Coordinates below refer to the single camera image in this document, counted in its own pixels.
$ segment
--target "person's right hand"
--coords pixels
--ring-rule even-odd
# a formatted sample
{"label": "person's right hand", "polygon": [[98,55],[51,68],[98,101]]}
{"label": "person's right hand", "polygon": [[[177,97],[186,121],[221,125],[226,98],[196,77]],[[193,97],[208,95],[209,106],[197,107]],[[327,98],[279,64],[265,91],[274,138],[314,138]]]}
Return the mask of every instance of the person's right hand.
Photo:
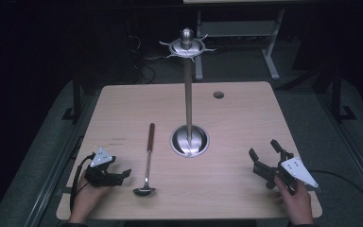
{"label": "person's right hand", "polygon": [[295,194],[292,196],[287,190],[285,183],[278,177],[275,178],[276,186],[279,188],[279,203],[285,205],[285,211],[293,225],[313,224],[311,209],[311,195],[307,192],[304,182],[296,180],[293,188]]}

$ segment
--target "person's left hand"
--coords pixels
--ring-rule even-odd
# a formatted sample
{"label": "person's left hand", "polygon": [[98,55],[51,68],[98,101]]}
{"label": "person's left hand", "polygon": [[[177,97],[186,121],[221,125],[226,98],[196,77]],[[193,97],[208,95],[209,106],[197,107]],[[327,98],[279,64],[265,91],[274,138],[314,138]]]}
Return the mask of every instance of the person's left hand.
{"label": "person's left hand", "polygon": [[78,180],[78,193],[75,197],[72,214],[68,220],[69,223],[85,223],[88,215],[94,210],[102,197],[108,194],[113,188],[113,186],[92,186],[84,176],[85,170]]}

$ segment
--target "dark background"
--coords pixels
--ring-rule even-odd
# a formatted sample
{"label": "dark background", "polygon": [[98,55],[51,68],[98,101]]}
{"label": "dark background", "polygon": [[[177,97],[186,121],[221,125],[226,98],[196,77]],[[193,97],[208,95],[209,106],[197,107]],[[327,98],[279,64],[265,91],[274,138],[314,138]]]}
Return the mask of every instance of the dark background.
{"label": "dark background", "polygon": [[[133,64],[145,51],[195,26],[193,9],[132,10],[131,2],[0,0],[0,200],[53,101],[76,72],[86,93],[135,83],[140,75]],[[134,1],[134,6],[180,2]],[[245,18],[257,11],[247,10],[214,10],[207,16]],[[136,43],[129,35],[142,39],[142,53],[130,51]],[[311,70],[337,56],[342,76],[363,97],[363,3],[289,7],[279,39],[292,37],[302,39],[297,68]]]}

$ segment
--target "wooden handle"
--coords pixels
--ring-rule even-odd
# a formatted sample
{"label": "wooden handle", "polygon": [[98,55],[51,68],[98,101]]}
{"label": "wooden handle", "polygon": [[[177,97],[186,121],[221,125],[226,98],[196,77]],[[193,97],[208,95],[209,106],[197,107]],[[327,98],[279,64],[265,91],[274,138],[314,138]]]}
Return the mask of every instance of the wooden handle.
{"label": "wooden handle", "polygon": [[152,144],[154,143],[154,131],[155,131],[155,124],[151,123],[149,125],[149,137],[148,137],[148,148],[147,151],[152,151]]}

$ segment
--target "ladle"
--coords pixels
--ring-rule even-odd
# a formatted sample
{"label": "ladle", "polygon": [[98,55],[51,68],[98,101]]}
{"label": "ladle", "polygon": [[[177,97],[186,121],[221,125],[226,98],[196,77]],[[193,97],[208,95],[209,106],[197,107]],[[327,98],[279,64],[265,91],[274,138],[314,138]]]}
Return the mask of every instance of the ladle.
{"label": "ladle", "polygon": [[155,130],[155,124],[151,123],[149,125],[149,136],[148,136],[148,147],[147,147],[148,157],[147,157],[146,180],[144,182],[143,187],[135,188],[135,189],[132,190],[132,192],[136,196],[141,196],[141,197],[148,196],[149,194],[151,194],[151,192],[153,190],[155,190],[155,188],[149,187],[149,184],[148,184],[149,163],[150,163],[150,159],[151,159],[152,144],[153,144],[153,141],[154,141],[154,130]]}

